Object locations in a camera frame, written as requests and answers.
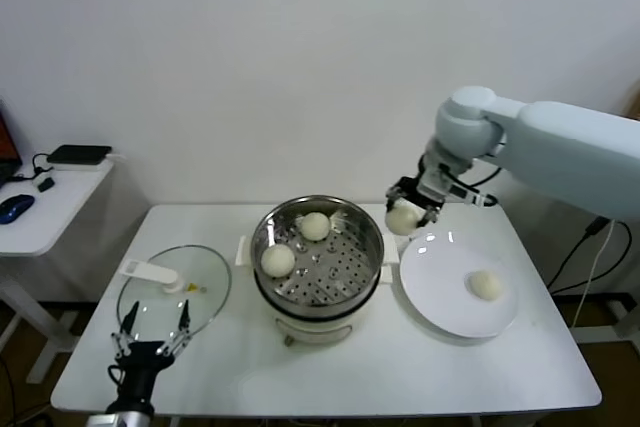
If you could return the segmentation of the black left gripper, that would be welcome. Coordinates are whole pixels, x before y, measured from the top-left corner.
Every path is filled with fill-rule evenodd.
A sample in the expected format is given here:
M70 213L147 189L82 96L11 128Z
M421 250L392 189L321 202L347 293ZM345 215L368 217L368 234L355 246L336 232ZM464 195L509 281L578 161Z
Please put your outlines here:
M107 413L154 413L151 403L156 378L173 365L175 358L191 341L189 301L180 303L181 312L177 330L164 343L161 341L135 342L131 335L139 309L136 301L120 323L118 332L111 334L116 362L107 368L109 378L116 386L116 400Z

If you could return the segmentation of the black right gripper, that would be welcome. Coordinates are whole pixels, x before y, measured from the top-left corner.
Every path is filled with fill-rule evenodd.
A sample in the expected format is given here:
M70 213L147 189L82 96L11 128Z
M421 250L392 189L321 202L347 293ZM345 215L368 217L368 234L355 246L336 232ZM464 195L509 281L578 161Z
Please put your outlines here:
M391 212L408 201L421 210L417 227L425 227L438 221L450 189L451 180L438 167L420 165L414 177L402 177L399 185L386 191L386 211Z

